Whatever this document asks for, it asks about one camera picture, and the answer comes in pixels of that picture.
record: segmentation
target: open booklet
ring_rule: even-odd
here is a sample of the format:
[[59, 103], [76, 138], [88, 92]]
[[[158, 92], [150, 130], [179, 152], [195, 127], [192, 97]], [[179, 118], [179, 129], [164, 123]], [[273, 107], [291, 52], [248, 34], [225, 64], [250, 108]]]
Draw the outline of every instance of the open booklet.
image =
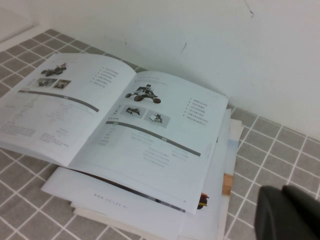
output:
[[54, 54], [0, 100], [0, 147], [195, 213], [228, 99], [95, 54]]

